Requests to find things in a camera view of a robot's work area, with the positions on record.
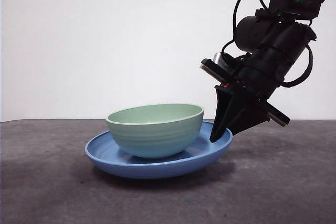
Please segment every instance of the white wall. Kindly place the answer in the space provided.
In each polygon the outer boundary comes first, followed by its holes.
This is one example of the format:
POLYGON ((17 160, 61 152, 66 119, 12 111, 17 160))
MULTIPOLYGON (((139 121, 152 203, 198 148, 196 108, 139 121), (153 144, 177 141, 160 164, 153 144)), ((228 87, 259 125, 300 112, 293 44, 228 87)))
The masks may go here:
MULTIPOLYGON (((292 119, 336 119, 336 15, 323 4, 314 69, 270 102, 292 119)), ((200 68, 231 39, 236 0, 2 0, 2 121, 103 118, 149 103, 186 102, 213 118, 217 82, 200 68)), ((258 0, 244 0, 238 21, 258 0)), ((239 55, 233 46, 228 52, 239 55)), ((287 80, 301 75, 305 52, 287 80)))

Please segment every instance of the plate rim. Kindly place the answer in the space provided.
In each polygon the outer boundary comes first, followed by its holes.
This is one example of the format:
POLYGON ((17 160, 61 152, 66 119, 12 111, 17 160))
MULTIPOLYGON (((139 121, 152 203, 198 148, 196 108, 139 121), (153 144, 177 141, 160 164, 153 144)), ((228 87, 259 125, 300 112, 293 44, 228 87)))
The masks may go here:
MULTIPOLYGON (((208 122, 208 121, 204 121, 204 120, 203 120, 203 123, 214 124, 213 122, 208 122)), ((93 156, 88 151, 88 146, 90 145, 90 143, 93 142, 95 139, 99 138, 100 136, 109 133, 110 131, 105 131, 105 132, 100 133, 99 135, 93 137, 92 139, 90 139, 90 141, 88 141, 88 143, 85 145, 85 153, 90 159, 92 159, 96 162, 103 163, 103 164, 108 164, 108 165, 114 165, 114 166, 121 166, 121 167, 125 167, 125 166, 127 166, 127 167, 139 167, 139 166, 158 166, 158 165, 178 164, 178 163, 188 162, 188 161, 192 161, 194 159, 206 157, 206 156, 217 153, 218 151, 224 149, 226 146, 228 146, 232 142, 232 139, 233 139, 232 132, 228 128, 225 131, 227 131, 229 133, 229 138, 224 143, 223 146, 220 146, 215 151, 213 151, 211 153, 205 153, 205 154, 202 154, 202 155, 196 155, 196 156, 187 157, 187 158, 183 158, 183 159, 177 159, 177 160, 173 160, 173 161, 166 161, 166 162, 159 162, 159 163, 147 163, 147 164, 128 164, 128 163, 120 164, 120 163, 115 163, 115 162, 112 162, 112 161, 103 160, 103 159, 100 159, 100 158, 97 158, 97 157, 93 156)))

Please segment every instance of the table surface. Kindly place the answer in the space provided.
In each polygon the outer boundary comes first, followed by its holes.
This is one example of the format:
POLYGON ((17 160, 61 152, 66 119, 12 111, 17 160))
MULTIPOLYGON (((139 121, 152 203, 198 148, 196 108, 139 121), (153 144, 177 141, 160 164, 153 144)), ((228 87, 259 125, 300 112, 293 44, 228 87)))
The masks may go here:
POLYGON ((264 123, 198 172, 106 174, 85 144, 104 120, 1 124, 1 223, 336 223, 336 121, 264 123))

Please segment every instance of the blue dish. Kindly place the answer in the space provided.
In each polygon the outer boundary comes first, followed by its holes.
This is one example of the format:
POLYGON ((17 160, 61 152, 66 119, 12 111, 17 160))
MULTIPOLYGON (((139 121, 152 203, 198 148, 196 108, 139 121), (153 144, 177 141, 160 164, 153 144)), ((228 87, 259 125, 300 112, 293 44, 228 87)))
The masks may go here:
POLYGON ((203 121, 197 139, 173 156, 145 159, 123 151, 108 131, 94 137, 85 146, 91 161, 101 170, 124 178, 158 179, 184 175, 215 162, 228 150, 232 133, 226 130, 215 143, 209 140, 213 123, 203 121))

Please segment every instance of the bowl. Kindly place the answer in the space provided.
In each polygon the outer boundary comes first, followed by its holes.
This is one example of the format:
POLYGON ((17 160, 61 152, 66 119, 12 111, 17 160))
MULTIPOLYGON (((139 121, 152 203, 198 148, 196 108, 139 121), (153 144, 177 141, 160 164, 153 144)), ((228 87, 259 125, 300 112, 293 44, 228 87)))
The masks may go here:
POLYGON ((124 151, 143 158, 161 158, 193 143, 200 132, 203 113, 198 105, 156 104, 112 113, 106 122, 124 151))

